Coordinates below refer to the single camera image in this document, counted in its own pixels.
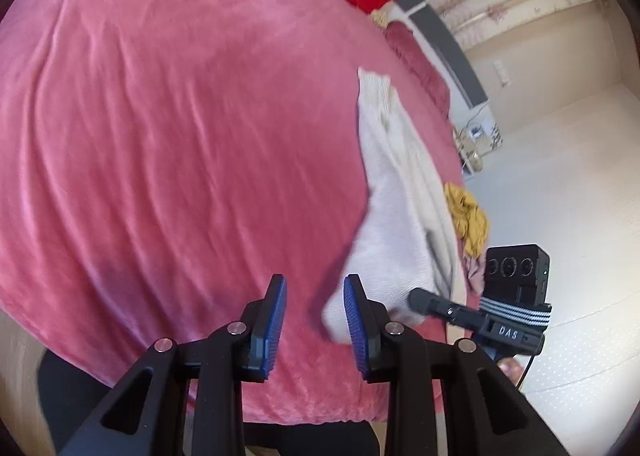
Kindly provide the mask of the person right hand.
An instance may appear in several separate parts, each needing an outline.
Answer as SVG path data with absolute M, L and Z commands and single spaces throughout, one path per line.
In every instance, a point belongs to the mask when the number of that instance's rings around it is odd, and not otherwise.
M 523 366 L 515 358 L 501 358 L 497 365 L 512 384 L 517 386 L 524 374 Z

